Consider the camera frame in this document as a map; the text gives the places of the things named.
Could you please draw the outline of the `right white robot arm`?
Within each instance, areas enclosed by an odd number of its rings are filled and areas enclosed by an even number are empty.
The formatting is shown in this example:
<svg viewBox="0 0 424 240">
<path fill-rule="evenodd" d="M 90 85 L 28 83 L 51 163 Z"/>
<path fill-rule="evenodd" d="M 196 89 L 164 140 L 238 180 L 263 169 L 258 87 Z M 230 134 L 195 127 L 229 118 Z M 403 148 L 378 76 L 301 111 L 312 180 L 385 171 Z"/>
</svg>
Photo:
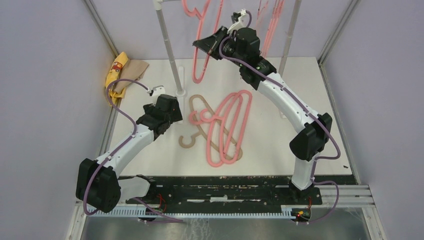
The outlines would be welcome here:
<svg viewBox="0 0 424 240">
<path fill-rule="evenodd" d="M 225 59 L 236 64 L 241 78 L 269 99 L 289 120 L 296 136 L 289 143 L 295 165 L 288 196 L 293 203 L 302 204 L 309 198 L 308 188 L 313 185 L 313 161 L 329 141 L 332 117 L 307 106 L 284 83 L 276 68 L 261 56 L 256 30 L 242 27 L 229 32 L 222 26 L 211 36 L 195 40 L 192 45 L 215 60 Z"/>
</svg>

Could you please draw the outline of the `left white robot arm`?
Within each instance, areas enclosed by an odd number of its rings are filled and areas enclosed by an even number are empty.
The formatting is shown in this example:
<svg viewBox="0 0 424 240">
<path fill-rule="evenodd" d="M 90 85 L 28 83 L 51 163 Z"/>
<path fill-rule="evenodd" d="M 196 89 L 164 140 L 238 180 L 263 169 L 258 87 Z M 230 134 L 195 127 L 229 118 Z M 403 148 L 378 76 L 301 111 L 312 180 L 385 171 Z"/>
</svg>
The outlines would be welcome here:
<svg viewBox="0 0 424 240">
<path fill-rule="evenodd" d="M 176 122 L 183 119 L 177 97 L 161 94 L 156 103 L 143 106 L 144 115 L 135 122 L 136 129 L 115 148 L 95 160 L 84 159 L 78 169 L 75 196 L 96 211 L 109 213 L 119 202 L 139 197 L 150 204 L 158 191 L 144 176 L 120 178 L 135 156 L 153 143 Z"/>
</svg>

